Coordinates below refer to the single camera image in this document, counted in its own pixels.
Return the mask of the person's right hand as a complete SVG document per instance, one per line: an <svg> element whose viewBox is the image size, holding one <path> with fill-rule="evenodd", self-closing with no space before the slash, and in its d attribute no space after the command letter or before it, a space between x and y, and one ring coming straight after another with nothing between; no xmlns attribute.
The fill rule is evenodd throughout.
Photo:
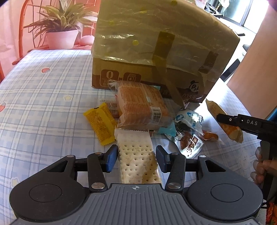
<svg viewBox="0 0 277 225"><path fill-rule="evenodd" d="M261 147L256 149L255 155L257 160L253 162L254 172L251 172L250 175L254 183L257 185L262 184L266 174L271 174L276 177L276 160L262 160Z"/></svg>

